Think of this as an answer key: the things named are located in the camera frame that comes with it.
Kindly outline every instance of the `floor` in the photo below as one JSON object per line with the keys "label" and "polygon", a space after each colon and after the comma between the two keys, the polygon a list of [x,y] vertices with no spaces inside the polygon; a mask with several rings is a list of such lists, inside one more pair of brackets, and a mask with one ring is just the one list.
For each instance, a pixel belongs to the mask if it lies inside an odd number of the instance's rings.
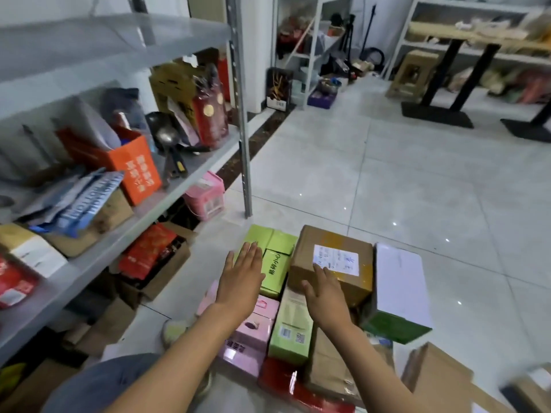
{"label": "floor", "polygon": [[[420,254],[435,328],[408,347],[430,340],[500,400],[498,386],[551,360],[551,145],[514,138],[499,123],[529,119],[537,107],[474,95],[465,109],[477,129],[458,129],[402,117],[386,88],[367,77],[331,110],[293,111],[251,163],[252,219],[237,179],[227,210],[197,229],[182,270],[140,308],[121,353],[160,352],[163,322],[193,316],[254,222],[294,235],[309,224]],[[293,409],[218,374],[197,411]]]}

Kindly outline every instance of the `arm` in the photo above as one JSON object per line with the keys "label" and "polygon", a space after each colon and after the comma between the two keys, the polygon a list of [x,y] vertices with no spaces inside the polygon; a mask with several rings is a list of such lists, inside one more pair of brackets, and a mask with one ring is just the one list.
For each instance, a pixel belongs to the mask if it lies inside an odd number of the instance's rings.
{"label": "arm", "polygon": [[245,243],[233,264],[228,254],[216,303],[210,305],[175,344],[132,384],[105,413],[181,413],[216,357],[224,340],[253,311],[264,276],[262,250]]}
{"label": "arm", "polygon": [[424,409],[350,319],[339,281],[314,264],[317,284],[302,286],[312,319],[334,344],[370,413],[422,413]]}

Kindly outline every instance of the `forearm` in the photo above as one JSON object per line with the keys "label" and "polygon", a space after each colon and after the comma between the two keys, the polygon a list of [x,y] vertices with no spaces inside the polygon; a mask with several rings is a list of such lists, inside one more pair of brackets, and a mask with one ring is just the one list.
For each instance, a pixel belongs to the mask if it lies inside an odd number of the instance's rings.
{"label": "forearm", "polygon": [[328,331],[370,413],[424,413],[411,392],[354,324]]}
{"label": "forearm", "polygon": [[106,413],[182,413],[218,351],[235,329],[216,303]]}

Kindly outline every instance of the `gray pants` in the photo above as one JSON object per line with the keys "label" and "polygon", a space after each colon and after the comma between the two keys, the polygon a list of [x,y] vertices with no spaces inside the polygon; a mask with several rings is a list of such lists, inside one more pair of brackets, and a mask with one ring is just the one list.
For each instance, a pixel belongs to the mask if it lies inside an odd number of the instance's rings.
{"label": "gray pants", "polygon": [[111,405],[160,355],[138,354],[100,362],[61,384],[41,413],[98,413]]}

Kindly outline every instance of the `hand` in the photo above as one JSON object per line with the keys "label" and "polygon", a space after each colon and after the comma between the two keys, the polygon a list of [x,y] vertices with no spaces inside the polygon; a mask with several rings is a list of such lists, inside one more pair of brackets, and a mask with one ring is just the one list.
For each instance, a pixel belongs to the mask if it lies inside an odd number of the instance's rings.
{"label": "hand", "polygon": [[255,308],[260,286],[265,275],[262,270],[262,249],[256,242],[245,242],[234,264],[234,253],[229,252],[220,282],[216,302],[223,305],[237,328]]}
{"label": "hand", "polygon": [[302,281],[306,304],[310,316],[326,335],[335,333],[341,327],[352,325],[350,312],[339,280],[327,268],[313,264],[316,273],[315,287],[307,280]]}

